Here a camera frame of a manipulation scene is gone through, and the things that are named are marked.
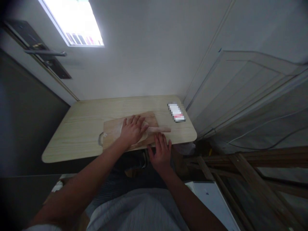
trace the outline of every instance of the shirt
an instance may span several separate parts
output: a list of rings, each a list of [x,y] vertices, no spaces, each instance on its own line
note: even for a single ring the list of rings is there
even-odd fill
[[[60,231],[54,225],[36,225],[26,231]],[[87,231],[189,230],[167,189],[136,189],[95,209]]]

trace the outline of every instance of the light wood tabletop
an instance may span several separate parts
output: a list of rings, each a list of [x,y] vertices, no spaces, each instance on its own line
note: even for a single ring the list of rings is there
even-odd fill
[[[186,117],[185,122],[174,122],[168,109],[169,102],[176,102]],[[165,133],[172,144],[194,141],[194,129],[180,99],[175,95],[129,98],[95,99],[76,102],[67,112],[57,131],[47,145],[42,160],[54,163],[65,160],[98,156],[102,147],[98,136],[104,122],[130,115],[153,111],[159,126],[169,126]]]

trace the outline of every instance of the door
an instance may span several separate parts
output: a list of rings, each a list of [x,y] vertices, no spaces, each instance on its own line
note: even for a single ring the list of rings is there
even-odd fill
[[[65,0],[54,2],[62,7]],[[31,57],[9,38],[4,39],[1,48],[69,104],[86,99],[170,94],[183,100],[230,3],[90,0],[104,46],[68,46],[41,1],[19,1],[7,18],[27,21],[50,50],[67,53],[57,60],[71,79],[60,81],[75,98],[52,82],[48,74],[38,73],[41,67],[29,61]]]

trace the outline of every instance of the phone screen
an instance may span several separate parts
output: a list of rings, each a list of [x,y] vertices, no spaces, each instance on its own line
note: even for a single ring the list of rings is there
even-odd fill
[[[182,122],[186,120],[176,102],[168,103],[168,107],[175,122]]]

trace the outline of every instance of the right hand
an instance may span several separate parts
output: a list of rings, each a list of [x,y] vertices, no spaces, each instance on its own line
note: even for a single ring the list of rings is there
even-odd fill
[[[158,135],[155,135],[155,145],[155,155],[153,154],[153,151],[149,145],[148,153],[153,168],[158,172],[158,174],[161,175],[171,169],[171,140],[169,140],[169,145],[167,145],[166,136],[164,134],[158,133]]]
[[[144,120],[145,117],[139,115],[132,115],[129,119],[124,119],[120,139],[129,147],[136,144],[148,129],[148,124],[142,127]]]

